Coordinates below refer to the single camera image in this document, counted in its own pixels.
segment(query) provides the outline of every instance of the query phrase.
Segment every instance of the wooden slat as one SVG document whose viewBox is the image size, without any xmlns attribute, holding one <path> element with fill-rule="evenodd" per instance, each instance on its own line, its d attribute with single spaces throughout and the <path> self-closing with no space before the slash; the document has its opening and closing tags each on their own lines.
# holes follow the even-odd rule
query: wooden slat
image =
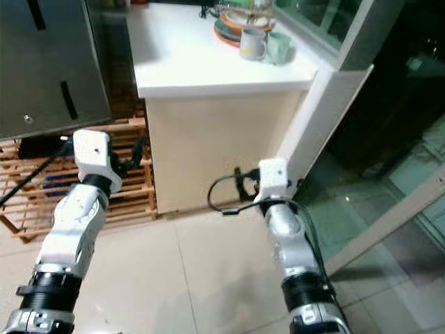
<svg viewBox="0 0 445 334">
<path fill-rule="evenodd" d="M 10 222 L 9 219 L 7 219 L 4 215 L 0 215 L 0 221 L 11 231 L 13 234 L 19 233 L 19 229 L 17 229 L 14 224 Z M 27 244 L 30 242 L 30 239 L 27 237 L 19 237 L 24 244 Z"/>
<path fill-rule="evenodd" d="M 137 204 L 148 204 L 148 199 L 144 198 L 142 200 L 129 200 L 129 201 L 125 201 L 125 202 L 121 202 L 121 203 L 115 203 L 115 204 L 110 204 L 108 206 L 109 209 L 115 209 L 117 207 L 128 207 L 130 205 L 137 205 Z"/>
<path fill-rule="evenodd" d="M 123 216 L 110 217 L 106 219 L 107 224 L 104 226 L 103 230 L 117 227 L 117 224 L 114 223 L 116 221 L 123 221 L 129 219 L 143 218 L 143 217 L 154 217 L 156 215 L 155 211 L 145 211 L 145 212 L 137 212 L 135 214 L 127 214 Z M 41 228 L 38 230 L 29 230 L 29 231 L 20 231 L 18 233 L 13 234 L 11 237 L 20 238 L 20 237 L 35 237 L 37 235 L 47 234 L 51 228 Z"/>
<path fill-rule="evenodd" d="M 121 119 L 113 124 L 91 127 L 94 130 L 105 130 L 111 138 L 114 152 L 121 159 L 128 159 L 132 153 L 134 141 L 141 136 L 146 136 L 145 117 Z M 19 143 L 0 143 L 0 177 L 4 177 L 6 184 L 0 187 L 0 191 L 11 190 L 17 182 L 22 181 L 33 170 L 43 164 L 47 158 L 18 159 Z M 132 219 L 156 216 L 156 200 L 154 199 L 154 187 L 152 182 L 150 149 L 144 149 L 144 158 L 140 163 L 142 168 L 130 170 L 129 175 L 123 179 L 123 187 L 119 193 L 111 195 L 111 202 L 106 213 L 106 226 L 117 227 L 132 224 Z M 59 157 L 44 171 L 27 184 L 17 196 L 23 201 L 7 203 L 1 214 L 22 214 L 20 218 L 10 222 L 13 227 L 11 233 L 14 237 L 34 238 L 36 235 L 48 233 L 53 219 L 53 210 L 57 202 L 63 196 L 48 197 L 51 193 L 64 193 L 69 190 L 69 185 L 78 181 L 76 174 L 78 169 L 74 157 Z M 46 180 L 48 177 L 72 175 L 59 180 Z M 43 185 L 67 184 L 54 188 L 41 188 Z"/>
<path fill-rule="evenodd" d="M 146 193 L 149 193 L 150 191 L 154 191 L 153 187 L 151 188 L 147 188 L 146 186 L 143 186 L 142 189 L 138 189 L 138 190 L 131 190 L 131 191 L 123 191 L 123 192 L 119 192 L 119 193 L 113 193 L 111 194 L 111 198 L 120 198 L 120 197 L 136 197 L 136 196 L 141 196 L 141 195 L 145 195 Z"/>
<path fill-rule="evenodd" d="M 129 200 L 129 201 L 125 201 L 125 202 L 121 202 L 121 203 L 115 203 L 112 205 L 108 206 L 109 210 L 114 211 L 114 209 L 117 208 L 128 208 L 128 207 L 133 207 L 133 206 L 137 206 L 137 205 L 144 205 L 145 207 L 148 206 L 148 199 L 143 198 L 142 200 Z M 40 219 L 47 219 L 47 218 L 53 218 L 53 214 L 50 212 L 45 213 L 44 216 L 39 216 L 39 217 L 26 217 L 26 218 L 20 218 L 20 219 L 15 219 L 16 222 L 18 223 L 22 223 L 22 222 L 28 222 L 28 221 L 38 221 Z"/>
</svg>

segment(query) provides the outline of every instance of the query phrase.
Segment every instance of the cabinet door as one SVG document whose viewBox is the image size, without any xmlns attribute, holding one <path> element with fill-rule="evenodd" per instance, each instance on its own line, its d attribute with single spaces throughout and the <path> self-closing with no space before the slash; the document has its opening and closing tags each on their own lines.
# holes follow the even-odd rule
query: cabinet door
<svg viewBox="0 0 445 334">
<path fill-rule="evenodd" d="M 0 138 L 111 118 L 84 1 L 0 6 Z"/>
</svg>

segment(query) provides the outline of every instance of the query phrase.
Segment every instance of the white countertop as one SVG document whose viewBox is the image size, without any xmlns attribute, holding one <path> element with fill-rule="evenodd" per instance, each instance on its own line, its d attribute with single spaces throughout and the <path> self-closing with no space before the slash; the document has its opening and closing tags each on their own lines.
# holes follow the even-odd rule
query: white countertop
<svg viewBox="0 0 445 334">
<path fill-rule="evenodd" d="M 316 66 L 296 49 L 283 66 L 246 61 L 213 32 L 199 6 L 132 6 L 127 24 L 140 97 L 185 97 L 308 90 Z M 277 24 L 274 31 L 283 31 Z"/>
</svg>

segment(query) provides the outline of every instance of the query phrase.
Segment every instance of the green cup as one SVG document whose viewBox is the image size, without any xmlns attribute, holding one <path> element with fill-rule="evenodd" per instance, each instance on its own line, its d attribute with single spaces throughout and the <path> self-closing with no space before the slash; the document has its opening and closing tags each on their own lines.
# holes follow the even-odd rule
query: green cup
<svg viewBox="0 0 445 334">
<path fill-rule="evenodd" d="M 286 62 L 291 38 L 283 33 L 270 32 L 268 34 L 266 62 L 282 65 Z"/>
</svg>

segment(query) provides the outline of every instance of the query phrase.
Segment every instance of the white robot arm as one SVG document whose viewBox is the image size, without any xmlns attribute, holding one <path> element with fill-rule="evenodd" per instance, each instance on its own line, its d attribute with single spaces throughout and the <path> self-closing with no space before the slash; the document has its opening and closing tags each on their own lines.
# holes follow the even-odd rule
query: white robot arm
<svg viewBox="0 0 445 334">
<path fill-rule="evenodd" d="M 212 185 L 207 196 L 209 206 L 225 215 L 259 206 L 266 220 L 273 259 L 283 275 L 282 291 L 291 318 L 290 333 L 350 334 L 327 278 L 312 220 L 303 206 L 286 199 L 289 184 L 286 161 L 262 160 L 259 170 L 251 170 L 243 176 L 259 181 L 254 203 L 229 209 L 211 203 L 211 190 L 218 180 L 240 177 L 238 174 L 222 177 Z M 312 243 L 306 227 L 311 230 Z"/>
<path fill-rule="evenodd" d="M 43 241 L 29 284 L 17 289 L 23 297 L 20 308 L 11 314 L 3 334 L 73 331 L 74 305 L 97 234 L 105 224 L 108 198 L 122 185 L 108 134 L 79 130 L 73 139 L 81 183 L 57 204 L 54 225 Z"/>
</svg>

